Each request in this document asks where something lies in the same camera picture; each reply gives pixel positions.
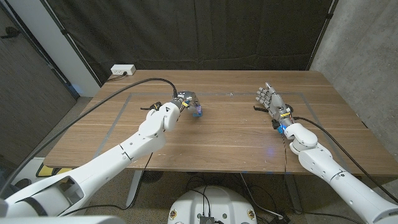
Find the cable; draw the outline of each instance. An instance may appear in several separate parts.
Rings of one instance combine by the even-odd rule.
[[[346,220],[349,220],[349,221],[357,223],[357,224],[363,224],[363,223],[361,223],[359,221],[353,220],[352,218],[344,217],[344,216],[341,216],[341,215],[326,214],[326,213],[315,213],[315,212],[303,212],[303,211],[298,211],[298,212],[306,213],[306,214],[310,214],[310,215],[324,215],[324,216],[329,216],[329,217],[344,218]]]
[[[76,119],[74,119],[71,123],[67,124],[61,131],[57,132],[56,134],[54,134],[54,136],[52,136],[49,140],[47,140],[43,145],[41,145],[40,147],[34,149],[29,156],[27,156],[22,162],[21,164],[17,167],[17,169],[7,178],[6,182],[4,183],[4,185],[1,187],[0,190],[0,197],[2,197],[4,195],[4,192],[6,191],[6,188],[11,184],[12,180],[14,180],[14,178],[17,176],[17,174],[26,166],[26,164],[29,163],[29,161],[31,159],[33,159],[45,146],[47,146],[48,144],[50,144],[50,142],[52,142],[56,137],[58,137],[59,135],[61,135],[64,131],[66,131],[70,126],[72,126],[73,124],[75,124],[77,121],[79,121],[80,119],[82,119],[84,116],[86,116],[88,113],[92,112],[93,110],[95,110],[97,107],[101,106],[103,103],[107,102],[109,99],[111,99],[112,97],[118,95],[119,93],[123,92],[124,90],[127,90],[131,87],[134,87],[136,85],[139,85],[141,83],[145,83],[145,82],[149,82],[149,81],[162,81],[162,82],[166,82],[168,84],[170,84],[173,87],[173,97],[176,98],[177,97],[177,90],[175,89],[175,86],[172,82],[163,79],[163,78],[147,78],[141,81],[138,81],[136,83],[130,84],[124,88],[121,88],[120,90],[112,93],[111,95],[109,95],[108,97],[106,97],[105,99],[101,100],[100,102],[98,102],[97,104],[95,104],[93,107],[91,107],[90,109],[88,109],[87,111],[85,111],[83,114],[79,115],[79,117],[77,117]]]
[[[321,129],[325,134],[327,134],[329,136],[329,138],[336,143],[336,145],[343,151],[343,153],[345,153],[349,159],[351,159],[351,161],[353,161],[353,163],[367,176],[369,177],[369,179],[375,183],[384,193],[386,193],[391,199],[393,199],[395,202],[398,203],[398,199],[393,196],[390,192],[388,192],[388,190],[386,190],[381,184],[379,184],[372,176],[370,176],[370,174],[368,174],[368,172],[366,172],[356,161],[354,158],[351,157],[350,154],[348,154],[348,152],[343,148],[343,146],[341,146],[338,141],[336,139],[334,139],[334,137],[327,131],[325,130],[323,127],[321,127],[320,125],[318,125],[317,123],[310,121],[307,118],[301,118],[301,117],[293,117],[294,119],[302,119],[306,122],[309,122],[313,125],[315,125],[317,128]]]
[[[279,215],[279,214],[276,213],[276,212],[272,212],[272,211],[267,210],[267,209],[261,207],[260,205],[258,205],[257,202],[254,200],[253,196],[251,195],[251,192],[250,192],[250,190],[249,190],[249,187],[248,187],[248,185],[246,184],[246,181],[244,180],[242,174],[241,174],[241,177],[242,177],[242,180],[243,180],[243,182],[244,182],[246,188],[248,189],[248,192],[249,192],[249,195],[250,195],[250,197],[251,197],[251,200],[254,202],[254,204],[255,204],[257,207],[259,207],[261,210],[263,210],[263,211],[265,211],[265,212],[269,212],[269,213],[271,213],[271,214],[277,215],[277,216],[279,216],[281,219],[284,218],[283,215]]]
[[[259,218],[263,223],[270,224],[269,221],[267,221],[265,218],[262,218],[262,217],[258,216],[257,214],[256,214],[256,217]]]
[[[194,191],[194,192],[197,192],[197,193],[203,195],[203,196],[206,198],[207,204],[208,204],[208,206],[209,206],[209,214],[210,214],[210,202],[209,202],[209,199],[207,198],[207,196],[206,196],[204,193],[199,192],[199,191],[197,191],[197,190],[193,190],[193,189],[188,189],[188,190],[192,190],[192,191]]]
[[[208,187],[208,185],[206,185],[205,189],[203,190],[203,213],[205,212],[205,191],[206,191],[207,187]]]
[[[142,173],[141,173],[141,176],[140,176],[140,178],[139,178],[139,181],[141,181],[142,175],[143,175],[143,173],[145,172],[145,170],[147,169],[148,163],[149,163],[150,159],[152,158],[152,155],[153,155],[153,153],[150,154],[149,159],[148,159],[148,162],[147,162],[147,164],[145,165],[144,170],[143,170]],[[84,209],[87,209],[87,208],[96,208],[96,207],[114,207],[114,208],[117,208],[117,209],[119,209],[119,210],[124,211],[124,210],[127,210],[128,208],[130,208],[133,202],[134,202],[134,200],[132,200],[131,203],[129,204],[129,206],[127,206],[126,208],[122,208],[122,207],[117,206],[117,205],[90,205],[90,206],[78,208],[78,209],[75,209],[75,210],[70,211],[70,212],[68,212],[68,213],[65,213],[65,214],[61,215],[61,217],[70,215],[70,214],[75,213],[75,212],[78,212],[78,211],[80,211],[80,210],[84,210]]]
[[[123,75],[111,78],[111,79],[107,80],[106,82],[118,81],[118,80],[120,80],[120,79],[122,79],[123,77],[126,77],[126,76],[127,76],[127,72],[123,72]]]
[[[261,190],[263,190],[263,191],[271,198],[272,203],[274,204],[274,210],[275,210],[275,211],[278,211],[278,209],[277,209],[277,207],[276,207],[275,200],[274,200],[274,198],[272,197],[272,195],[271,195],[268,191],[266,191],[265,189],[263,189],[262,187],[260,187],[260,186],[258,186],[258,185],[249,186],[249,188],[252,188],[252,187],[258,187],[258,188],[260,188]]]

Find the white wall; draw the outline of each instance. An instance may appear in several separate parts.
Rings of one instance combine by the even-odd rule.
[[[39,0],[8,0],[29,30],[80,96],[94,96],[100,86]]]

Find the black cable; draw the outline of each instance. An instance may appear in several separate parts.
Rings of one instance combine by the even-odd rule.
[[[142,175],[144,174],[145,170],[147,169],[148,163],[149,163],[150,159],[152,158],[152,155],[153,155],[153,153],[150,154],[149,159],[148,159],[148,162],[147,162],[147,164],[145,165],[144,170],[143,170],[142,173],[141,173],[141,176],[140,176],[140,178],[139,178],[139,181],[141,181]],[[75,213],[75,212],[78,212],[78,211],[80,211],[80,210],[84,210],[84,209],[87,209],[87,208],[96,208],[96,207],[114,207],[114,208],[117,208],[117,209],[119,209],[119,210],[124,211],[124,210],[127,210],[128,208],[130,208],[133,202],[134,202],[134,200],[132,200],[131,203],[129,204],[129,206],[127,206],[126,208],[122,208],[122,207],[117,206],[117,205],[90,205],[90,206],[78,208],[78,209],[75,209],[75,210],[70,211],[70,212],[68,212],[68,213],[65,213],[65,214],[61,215],[61,217],[70,215],[70,214]]]
[[[268,110],[265,109],[265,108],[256,108],[255,106],[253,106],[253,108],[254,108],[254,110],[256,110],[256,111],[262,111],[262,112],[268,113]]]
[[[197,192],[197,193],[203,195],[203,196],[206,198],[207,204],[208,204],[208,206],[209,206],[209,214],[210,214],[210,202],[209,202],[209,199],[207,198],[207,196],[206,196],[204,193],[199,192],[199,191],[197,191],[197,190],[193,190],[193,189],[188,189],[188,190],[192,190],[192,191],[194,191],[194,192]]]
[[[193,176],[193,177],[191,177],[191,178],[188,180],[187,184],[185,185],[185,191],[188,191],[188,186],[189,186],[189,184],[192,183],[192,182],[200,182],[200,183],[203,183],[203,184],[207,185],[207,182],[206,182],[206,180],[205,180],[204,178],[199,177],[199,176]]]
[[[257,219],[259,218],[263,223],[268,223],[268,224],[270,224],[269,221],[267,221],[265,218],[262,218],[262,217],[260,217],[260,216],[258,216],[258,215],[256,215],[256,216],[257,216]]]
[[[77,121],[79,121],[80,119],[82,119],[84,116],[86,116],[88,113],[92,112],[93,110],[95,110],[97,107],[101,106],[103,103],[107,102],[109,99],[111,99],[112,97],[118,95],[119,93],[123,92],[124,90],[127,90],[131,87],[134,87],[136,85],[139,85],[141,83],[145,83],[145,82],[149,82],[149,81],[162,81],[162,82],[166,82],[168,84],[170,84],[173,87],[173,97],[176,98],[177,97],[177,90],[174,86],[174,84],[166,79],[163,78],[147,78],[141,81],[138,81],[136,83],[130,84],[124,88],[121,88],[120,90],[112,93],[111,95],[109,95],[108,97],[106,97],[105,99],[101,100],[100,102],[98,102],[97,104],[95,104],[93,107],[91,107],[90,109],[88,109],[87,111],[85,111],[84,113],[82,113],[81,115],[79,115],[79,117],[77,117],[76,119],[74,119],[71,123],[67,124],[61,131],[57,132],[56,134],[54,134],[49,140],[47,140],[43,145],[41,145],[40,147],[34,149],[29,156],[27,156],[22,162],[21,164],[17,167],[17,169],[7,178],[6,182],[4,183],[4,185],[1,187],[0,190],[0,197],[2,197],[4,195],[4,192],[6,191],[6,188],[11,184],[12,180],[14,180],[14,178],[18,175],[18,173],[26,166],[26,164],[29,163],[30,160],[32,160],[45,146],[47,146],[48,144],[50,144],[50,142],[52,142],[55,138],[57,138],[59,135],[61,135],[64,131],[66,131],[70,126],[72,126],[73,124],[75,124]]]
[[[363,224],[363,223],[361,223],[359,221],[353,220],[352,218],[344,217],[344,216],[341,216],[341,215],[326,214],[326,213],[315,213],[315,212],[303,212],[303,211],[298,211],[296,209],[293,209],[293,210],[295,210],[297,212],[301,212],[301,213],[310,214],[310,215],[324,215],[324,216],[329,216],[329,217],[344,218],[345,220],[348,220],[348,221],[351,221],[351,222],[354,222],[354,223],[357,223],[357,224]]]
[[[111,78],[109,80],[107,80],[106,82],[113,82],[113,81],[118,81],[120,79],[122,79],[123,77],[127,76],[127,72],[123,72],[123,75],[119,75],[117,77]]]
[[[208,185],[206,185],[205,189],[203,190],[203,213],[205,212],[205,191],[206,191],[207,187],[208,187]]]
[[[369,177],[369,179],[375,183],[384,193],[386,193],[391,199],[393,199],[395,202],[398,203],[398,199],[393,196],[390,192],[388,192],[388,190],[386,190],[381,184],[379,184],[370,174],[368,174],[368,172],[366,172],[356,161],[354,158],[352,158],[352,156],[343,148],[343,146],[341,146],[338,141],[336,139],[334,139],[334,137],[327,131],[325,130],[323,127],[321,127],[320,125],[318,125],[317,123],[310,121],[307,118],[301,118],[301,117],[293,117],[293,119],[299,120],[302,119],[306,122],[309,122],[313,125],[315,125],[317,128],[321,129],[325,134],[327,134],[329,136],[329,138],[336,143],[336,145],[343,151],[343,153],[345,153],[349,159],[351,159],[351,161],[353,161],[353,163],[367,176]]]
[[[258,188],[260,188],[261,190],[263,190],[263,191],[271,198],[272,203],[274,204],[274,208],[275,208],[274,211],[278,211],[278,209],[277,209],[277,207],[276,207],[275,200],[274,200],[273,196],[272,196],[268,191],[266,191],[265,189],[263,189],[262,187],[260,187],[260,186],[258,186],[258,185],[250,185],[250,186],[249,186],[250,189],[251,189],[252,187],[258,187]]]

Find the table top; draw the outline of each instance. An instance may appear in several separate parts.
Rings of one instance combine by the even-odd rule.
[[[293,107],[294,116],[322,125],[370,174],[398,175],[398,163],[320,72],[138,70],[106,83],[85,110],[128,84],[152,77],[170,80],[177,91],[194,91],[203,116],[183,111],[176,128],[165,133],[167,143],[153,154],[147,170],[281,174],[286,161],[288,173],[309,174],[290,150],[290,141],[285,150],[271,117],[253,109],[261,106],[255,92],[269,82]],[[143,83],[120,93],[69,128],[44,164],[78,167],[87,163],[138,130],[147,114],[141,107],[166,103],[171,97],[172,88],[163,82]],[[362,174],[319,129],[298,122],[318,136],[336,162],[353,174]],[[148,158],[128,168],[143,169]]]

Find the concrete wall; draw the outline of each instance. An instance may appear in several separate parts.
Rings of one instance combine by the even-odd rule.
[[[398,161],[398,1],[340,0],[310,69]]]
[[[40,0],[9,0],[9,3],[80,96],[94,96],[100,86]]]

